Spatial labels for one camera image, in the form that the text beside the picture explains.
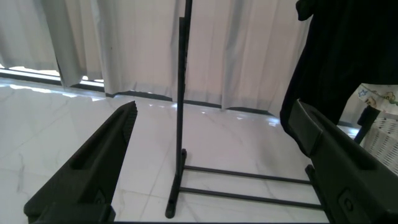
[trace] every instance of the white marble floor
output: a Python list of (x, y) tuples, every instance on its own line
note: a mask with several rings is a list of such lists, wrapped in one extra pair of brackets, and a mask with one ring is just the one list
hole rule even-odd
[[(165, 218), (175, 166), (176, 104), (0, 79), (0, 223), (27, 223), (22, 208), (118, 107), (138, 117), (119, 178), (116, 220), (175, 222), (327, 222), (322, 211), (180, 194)], [(185, 105), (187, 164), (305, 179), (310, 161), (270, 116)], [(182, 185), (319, 203), (310, 186), (185, 172)]]

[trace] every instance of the patterned fabric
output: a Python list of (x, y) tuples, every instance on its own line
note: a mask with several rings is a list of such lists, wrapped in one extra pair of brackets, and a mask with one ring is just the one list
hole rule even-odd
[(398, 85), (372, 85), (362, 83), (356, 89), (359, 99), (373, 108), (398, 115)]

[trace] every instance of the black garment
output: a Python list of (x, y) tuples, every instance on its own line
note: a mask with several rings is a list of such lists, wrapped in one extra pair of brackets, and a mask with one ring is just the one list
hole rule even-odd
[(299, 20), (313, 18), (280, 111), (299, 99), (337, 124), (360, 83), (398, 84), (398, 0), (299, 0)]

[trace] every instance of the laundry basket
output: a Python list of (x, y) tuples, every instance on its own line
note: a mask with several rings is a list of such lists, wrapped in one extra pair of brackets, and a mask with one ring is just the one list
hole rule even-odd
[(398, 175), (398, 120), (376, 118), (363, 148)]

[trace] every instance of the garment rack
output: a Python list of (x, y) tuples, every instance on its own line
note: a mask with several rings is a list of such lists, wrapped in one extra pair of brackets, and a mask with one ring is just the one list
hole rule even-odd
[[(190, 32), (190, 22), (192, 13), (192, 0), (187, 0), (185, 3), (185, 15), (179, 18), (179, 40), (178, 40), (178, 90), (177, 90), (177, 148), (176, 148), (176, 164), (175, 164), (175, 175), (173, 185), (170, 191), (169, 201), (167, 203), (167, 208), (165, 211), (165, 216), (167, 218), (173, 218), (175, 215), (175, 210), (177, 206), (178, 194), (180, 192), (191, 193), (191, 194), (201, 194), (214, 197), (224, 197), (224, 198), (234, 198), (241, 200), (248, 200), (254, 202), (264, 202), (264, 203), (274, 203), (279, 205), (289, 205), (302, 208), (310, 208), (316, 210), (324, 210), (329, 220), (331, 220), (329, 212), (327, 212), (324, 200), (320, 194), (317, 187), (314, 176), (314, 168), (309, 165), (305, 171), (309, 176), (310, 181), (290, 179), (284, 177), (273, 177), (268, 175), (259, 174), (247, 174), (244, 172), (234, 172), (228, 170), (219, 169), (209, 169), (204, 167), (195, 167), (185, 165), (187, 158), (187, 150), (182, 148), (182, 128), (183, 128), (183, 101), (185, 93), (185, 71), (187, 66), (187, 55), (188, 55), (188, 41)], [(288, 200), (279, 200), (274, 198), (264, 198), (264, 197), (253, 197), (248, 195), (240, 194), (230, 194), (224, 192), (215, 192), (210, 190), (193, 189), (188, 187), (181, 187), (181, 179), (184, 171), (195, 171), (195, 172), (207, 172), (212, 174), (224, 174), (233, 175), (237, 177), (250, 177), (262, 180), (275, 180), (293, 184), (305, 184), (312, 185), (320, 199), (321, 205), (303, 202), (293, 202)]]

